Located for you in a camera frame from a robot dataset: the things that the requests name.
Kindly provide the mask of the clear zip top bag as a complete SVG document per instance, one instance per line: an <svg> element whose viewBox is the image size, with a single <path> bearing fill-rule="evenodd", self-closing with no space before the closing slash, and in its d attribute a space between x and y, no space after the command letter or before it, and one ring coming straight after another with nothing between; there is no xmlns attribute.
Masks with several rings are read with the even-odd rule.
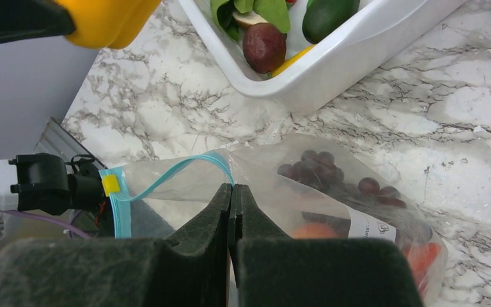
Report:
<svg viewBox="0 0 491 307"><path fill-rule="evenodd" d="M382 186L390 185L341 146L305 134L293 134L273 145L132 162L100 171L113 210L115 236L165 236L203 209L221 184L242 184L250 188L259 208L290 236L304 224L323 223L345 239L385 239L402 252L429 242L440 244L441 251L427 271L426 292L419 294L424 303L432 304L442 287L448 252L416 203L400 192L407 203L405 209L382 205L356 210L277 174L280 165L299 161L305 150L333 154L336 165L345 172L345 182L373 177Z"/></svg>

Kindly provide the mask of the green avocado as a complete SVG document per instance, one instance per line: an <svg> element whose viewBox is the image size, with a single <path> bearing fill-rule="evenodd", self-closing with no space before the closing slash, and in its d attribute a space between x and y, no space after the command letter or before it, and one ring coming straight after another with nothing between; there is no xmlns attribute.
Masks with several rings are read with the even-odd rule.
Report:
<svg viewBox="0 0 491 307"><path fill-rule="evenodd" d="M359 11L360 0L308 1L302 21L302 34L317 44Z"/></svg>

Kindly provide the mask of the red apple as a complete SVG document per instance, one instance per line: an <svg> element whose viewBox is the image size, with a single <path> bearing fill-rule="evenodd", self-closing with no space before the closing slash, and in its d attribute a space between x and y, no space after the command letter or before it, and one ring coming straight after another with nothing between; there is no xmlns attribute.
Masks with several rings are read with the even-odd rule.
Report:
<svg viewBox="0 0 491 307"><path fill-rule="evenodd" d="M403 254L412 271L414 283L421 295L426 292L428 285L427 271L438 257L440 251L441 245L434 242L420 244L403 250Z"/></svg>

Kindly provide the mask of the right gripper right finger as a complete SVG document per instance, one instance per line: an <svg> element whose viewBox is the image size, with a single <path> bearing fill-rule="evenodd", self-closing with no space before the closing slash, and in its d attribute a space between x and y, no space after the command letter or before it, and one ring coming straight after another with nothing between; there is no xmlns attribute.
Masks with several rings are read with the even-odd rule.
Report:
<svg viewBox="0 0 491 307"><path fill-rule="evenodd" d="M382 239L292 239L234 185L229 247L239 306L421 306L403 253Z"/></svg>

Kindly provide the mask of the purple grape bunch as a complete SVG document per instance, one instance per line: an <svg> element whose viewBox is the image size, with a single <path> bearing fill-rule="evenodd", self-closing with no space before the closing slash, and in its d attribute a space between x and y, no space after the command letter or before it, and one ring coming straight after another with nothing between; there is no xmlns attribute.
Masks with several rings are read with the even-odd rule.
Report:
<svg viewBox="0 0 491 307"><path fill-rule="evenodd" d="M277 174L320 191L356 210L382 205L407 208L399 190L390 185L382 186L373 177L363 177L356 183L345 182L345 172L336 165L333 154L327 151L305 150L299 161L280 165Z"/></svg>

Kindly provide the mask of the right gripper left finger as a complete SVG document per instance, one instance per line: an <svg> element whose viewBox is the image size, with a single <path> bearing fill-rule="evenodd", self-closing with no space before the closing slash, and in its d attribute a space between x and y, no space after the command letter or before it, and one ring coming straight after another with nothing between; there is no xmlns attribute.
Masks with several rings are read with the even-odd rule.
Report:
<svg viewBox="0 0 491 307"><path fill-rule="evenodd" d="M0 306L227 306L231 194L164 239L19 240L0 252Z"/></svg>

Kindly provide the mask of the brown mushroom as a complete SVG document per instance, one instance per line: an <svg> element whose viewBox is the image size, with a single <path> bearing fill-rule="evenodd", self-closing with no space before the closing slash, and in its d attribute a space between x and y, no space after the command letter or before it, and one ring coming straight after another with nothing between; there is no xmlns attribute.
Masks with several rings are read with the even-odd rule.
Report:
<svg viewBox="0 0 491 307"><path fill-rule="evenodd" d="M254 11L247 13L240 13L235 10L232 13L232 17L240 28L249 29L251 26L259 23L268 23L262 16L258 15Z"/></svg>

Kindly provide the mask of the yellow lemon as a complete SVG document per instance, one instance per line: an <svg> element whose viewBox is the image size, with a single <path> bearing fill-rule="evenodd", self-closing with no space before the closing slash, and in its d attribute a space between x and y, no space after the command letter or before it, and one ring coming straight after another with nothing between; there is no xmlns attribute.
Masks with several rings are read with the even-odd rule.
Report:
<svg viewBox="0 0 491 307"><path fill-rule="evenodd" d="M275 77L282 72L284 72L287 68L289 68L292 64L294 64L298 59L303 57L306 53L308 53L315 45L310 45L307 48L303 49L302 51L298 52L296 55L294 55L292 58L286 60L279 68L275 69L271 73L269 73L269 77Z"/></svg>

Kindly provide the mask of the peach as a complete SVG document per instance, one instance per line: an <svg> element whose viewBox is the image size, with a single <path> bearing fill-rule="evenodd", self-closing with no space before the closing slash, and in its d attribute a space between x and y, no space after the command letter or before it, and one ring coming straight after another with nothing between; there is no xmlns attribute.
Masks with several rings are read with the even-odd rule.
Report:
<svg viewBox="0 0 491 307"><path fill-rule="evenodd" d="M329 225L308 223L296 228L291 237L294 239L334 239L340 237L340 235Z"/></svg>

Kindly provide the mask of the orange bell pepper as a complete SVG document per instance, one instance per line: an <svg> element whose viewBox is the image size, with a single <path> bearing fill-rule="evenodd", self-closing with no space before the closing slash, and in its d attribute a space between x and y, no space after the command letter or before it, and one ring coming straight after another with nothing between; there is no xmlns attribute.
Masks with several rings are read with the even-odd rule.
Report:
<svg viewBox="0 0 491 307"><path fill-rule="evenodd" d="M91 49L123 49L140 33L161 0L57 0L75 31L66 39Z"/></svg>

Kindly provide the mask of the green leaf vegetable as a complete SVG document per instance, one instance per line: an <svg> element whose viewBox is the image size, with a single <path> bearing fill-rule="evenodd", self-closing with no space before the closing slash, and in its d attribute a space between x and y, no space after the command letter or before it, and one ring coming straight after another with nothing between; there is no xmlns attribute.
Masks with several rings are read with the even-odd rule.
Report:
<svg viewBox="0 0 491 307"><path fill-rule="evenodd" d="M291 28L289 8L284 0L209 1L212 20L221 31L238 41L239 30L257 23L269 23L286 34Z"/></svg>

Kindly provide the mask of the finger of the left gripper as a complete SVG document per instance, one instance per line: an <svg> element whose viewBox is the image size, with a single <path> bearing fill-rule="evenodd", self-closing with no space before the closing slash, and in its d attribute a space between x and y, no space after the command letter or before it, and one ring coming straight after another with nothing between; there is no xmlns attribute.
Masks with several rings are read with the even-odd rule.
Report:
<svg viewBox="0 0 491 307"><path fill-rule="evenodd" d="M54 1L0 0L0 44L65 36L75 30L68 10Z"/></svg>

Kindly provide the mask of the dark purple passion fruit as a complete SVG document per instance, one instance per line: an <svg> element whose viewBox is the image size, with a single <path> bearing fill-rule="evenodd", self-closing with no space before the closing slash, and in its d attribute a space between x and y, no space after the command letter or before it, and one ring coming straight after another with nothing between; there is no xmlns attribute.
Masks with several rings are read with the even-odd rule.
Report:
<svg viewBox="0 0 491 307"><path fill-rule="evenodd" d="M242 50L255 72L268 74L285 62L286 36L271 23L257 23L245 32Z"/></svg>

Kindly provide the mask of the white plastic bin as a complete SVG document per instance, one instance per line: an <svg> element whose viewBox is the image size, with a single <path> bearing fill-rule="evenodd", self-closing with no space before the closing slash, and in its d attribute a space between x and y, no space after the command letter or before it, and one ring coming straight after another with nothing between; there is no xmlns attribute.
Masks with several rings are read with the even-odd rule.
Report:
<svg viewBox="0 0 491 307"><path fill-rule="evenodd" d="M462 2L362 1L353 17L312 47L302 34L306 4L298 1L290 10L287 55L300 58L270 79L251 69L241 45L217 27L208 1L180 4L232 87L247 97L271 98L292 113L309 114L398 54Z"/></svg>

